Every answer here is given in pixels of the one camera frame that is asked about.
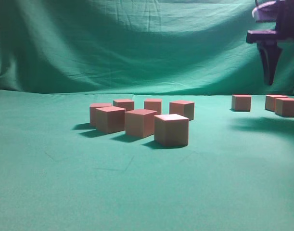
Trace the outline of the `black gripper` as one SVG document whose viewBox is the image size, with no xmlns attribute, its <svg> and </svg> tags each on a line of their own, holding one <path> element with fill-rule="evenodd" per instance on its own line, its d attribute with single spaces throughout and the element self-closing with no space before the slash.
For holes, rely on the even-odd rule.
<svg viewBox="0 0 294 231">
<path fill-rule="evenodd" d="M 271 86 L 274 81 L 276 67 L 282 53 L 277 43 L 267 44 L 263 41 L 283 41 L 294 39 L 294 0 L 278 0 L 278 15 L 274 29 L 249 30 L 246 42 L 258 43 L 264 73 L 264 83 Z"/>
</svg>

